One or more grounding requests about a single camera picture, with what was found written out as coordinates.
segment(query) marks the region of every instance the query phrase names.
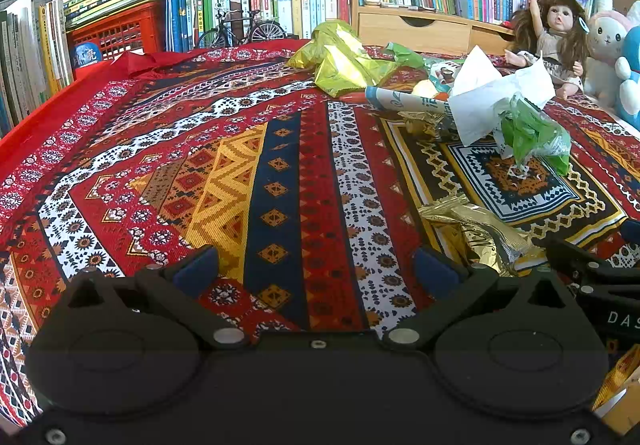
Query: doll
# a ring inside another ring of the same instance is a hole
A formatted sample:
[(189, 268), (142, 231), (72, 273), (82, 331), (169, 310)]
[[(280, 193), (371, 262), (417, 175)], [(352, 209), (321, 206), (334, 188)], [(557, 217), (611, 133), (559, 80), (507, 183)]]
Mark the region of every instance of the doll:
[(556, 96), (566, 98), (582, 91), (587, 27), (576, 0), (540, 0), (540, 4), (531, 0), (529, 9), (517, 11), (511, 23), (514, 44), (522, 51), (516, 55), (505, 50), (508, 63), (524, 68), (542, 57), (553, 83), (561, 85)]

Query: red plastic crate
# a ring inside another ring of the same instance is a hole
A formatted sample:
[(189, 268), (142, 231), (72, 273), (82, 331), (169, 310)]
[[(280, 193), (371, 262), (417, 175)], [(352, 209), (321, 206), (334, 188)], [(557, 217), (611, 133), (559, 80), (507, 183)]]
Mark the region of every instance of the red plastic crate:
[(102, 60), (114, 59), (125, 51), (164, 51), (164, 0), (152, 0), (116, 15), (70, 31), (69, 50), (82, 42), (93, 42)]

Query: drawer handle cutout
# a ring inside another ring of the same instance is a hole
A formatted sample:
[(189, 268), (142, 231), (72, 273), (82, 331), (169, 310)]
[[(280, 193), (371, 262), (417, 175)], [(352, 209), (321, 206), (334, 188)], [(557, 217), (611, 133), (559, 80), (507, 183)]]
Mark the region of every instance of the drawer handle cutout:
[(424, 28), (426, 26), (431, 26), (434, 23), (434, 19), (421, 19), (420, 17), (403, 17), (400, 18), (406, 22), (409, 26), (413, 26), (414, 28)]

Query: doll's foot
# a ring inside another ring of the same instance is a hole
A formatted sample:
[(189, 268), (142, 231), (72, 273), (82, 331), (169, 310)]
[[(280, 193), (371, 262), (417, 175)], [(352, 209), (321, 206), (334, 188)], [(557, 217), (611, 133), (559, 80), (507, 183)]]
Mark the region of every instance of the doll's foot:
[(579, 89), (575, 84), (563, 84), (562, 87), (556, 91), (556, 96), (558, 98), (573, 96)]
[(516, 66), (517, 68), (523, 68), (527, 65), (527, 59), (525, 57), (516, 55), (509, 50), (504, 51), (504, 59), (507, 61), (507, 63), (511, 64), (512, 66)]

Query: screw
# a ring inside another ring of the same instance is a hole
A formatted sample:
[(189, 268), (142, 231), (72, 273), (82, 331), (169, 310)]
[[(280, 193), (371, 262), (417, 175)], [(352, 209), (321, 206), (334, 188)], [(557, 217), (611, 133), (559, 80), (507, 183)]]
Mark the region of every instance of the screw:
[(571, 434), (571, 445), (586, 445), (590, 439), (591, 433), (588, 430), (578, 429)]
[(244, 333), (238, 328), (222, 328), (213, 332), (213, 339), (219, 344), (239, 344)]
[(415, 344), (420, 339), (420, 333), (410, 328), (396, 328), (389, 331), (389, 340), (395, 344)]
[(66, 435), (60, 429), (49, 429), (44, 434), (44, 439), (49, 445), (65, 445)]

